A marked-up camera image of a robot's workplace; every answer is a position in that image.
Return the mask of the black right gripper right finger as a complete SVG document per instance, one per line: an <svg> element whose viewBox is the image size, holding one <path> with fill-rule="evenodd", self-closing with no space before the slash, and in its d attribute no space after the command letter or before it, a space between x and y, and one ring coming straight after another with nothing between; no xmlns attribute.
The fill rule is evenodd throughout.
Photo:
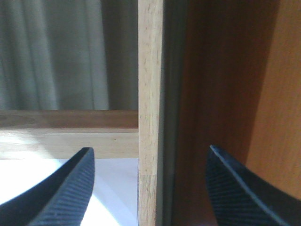
<svg viewBox="0 0 301 226"><path fill-rule="evenodd" d="M301 201L266 182L211 145L206 186L220 226L299 226Z"/></svg>

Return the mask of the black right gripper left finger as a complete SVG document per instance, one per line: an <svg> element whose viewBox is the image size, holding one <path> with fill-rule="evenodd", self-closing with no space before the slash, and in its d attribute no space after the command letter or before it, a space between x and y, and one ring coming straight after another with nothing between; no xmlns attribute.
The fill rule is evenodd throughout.
<svg viewBox="0 0 301 226"><path fill-rule="evenodd" d="M95 181L95 155L82 148L49 177L0 206L2 226L79 226Z"/></svg>

